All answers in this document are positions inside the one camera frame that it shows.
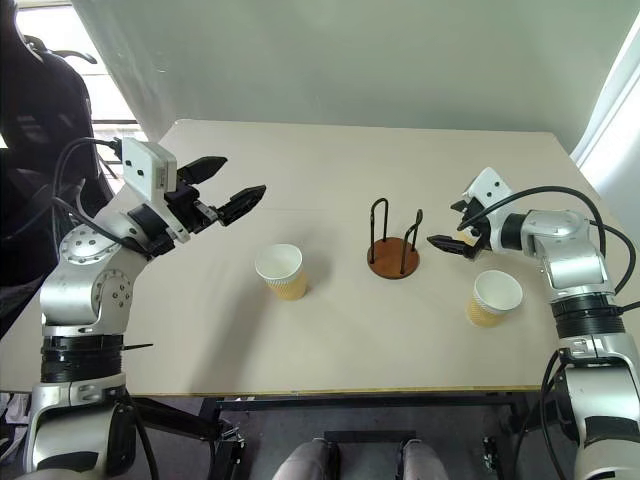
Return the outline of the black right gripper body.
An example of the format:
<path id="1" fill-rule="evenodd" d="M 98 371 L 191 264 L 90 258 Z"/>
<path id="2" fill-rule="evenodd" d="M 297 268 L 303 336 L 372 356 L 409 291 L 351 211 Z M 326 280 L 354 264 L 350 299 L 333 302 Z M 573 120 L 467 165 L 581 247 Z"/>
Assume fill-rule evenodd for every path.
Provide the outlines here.
<path id="1" fill-rule="evenodd" d="M 465 200 L 465 201 L 469 203 L 469 209 L 466 215 L 462 215 L 461 223 L 467 222 L 476 214 L 479 214 L 481 211 L 484 210 L 484 206 L 477 199 L 471 199 L 471 200 Z M 478 254 L 482 250 L 491 249 L 491 246 L 490 246 L 491 227 L 490 227 L 489 220 L 486 217 L 482 217 L 478 220 L 475 220 L 469 223 L 464 228 L 460 229 L 460 232 L 461 233 L 467 232 L 468 234 L 471 235 L 471 239 L 474 241 L 472 246 L 474 246 L 476 249 L 475 258 L 478 256 Z"/>

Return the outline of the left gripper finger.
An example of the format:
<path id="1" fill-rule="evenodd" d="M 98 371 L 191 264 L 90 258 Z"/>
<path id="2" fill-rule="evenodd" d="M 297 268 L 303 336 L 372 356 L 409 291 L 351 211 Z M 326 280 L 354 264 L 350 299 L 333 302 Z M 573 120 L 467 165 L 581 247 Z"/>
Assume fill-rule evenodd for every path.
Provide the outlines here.
<path id="1" fill-rule="evenodd" d="M 177 176 L 186 185 L 198 185 L 215 176 L 227 161 L 221 156 L 201 157 L 178 169 Z"/>
<path id="2" fill-rule="evenodd" d="M 239 220 L 262 200 L 265 192 L 265 185 L 248 187 L 239 191 L 226 204 L 217 209 L 218 221 L 221 224 L 232 224 Z"/>

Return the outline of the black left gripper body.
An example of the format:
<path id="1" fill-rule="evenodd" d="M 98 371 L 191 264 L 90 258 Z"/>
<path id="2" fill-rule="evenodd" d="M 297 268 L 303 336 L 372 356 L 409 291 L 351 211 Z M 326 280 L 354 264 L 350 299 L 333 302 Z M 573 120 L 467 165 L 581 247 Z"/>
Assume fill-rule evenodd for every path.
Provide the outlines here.
<path id="1" fill-rule="evenodd" d="M 165 193 L 164 200 L 188 233 L 199 233 L 218 221 L 217 210 L 200 201 L 195 185 L 186 185 L 178 176 L 176 189 Z"/>

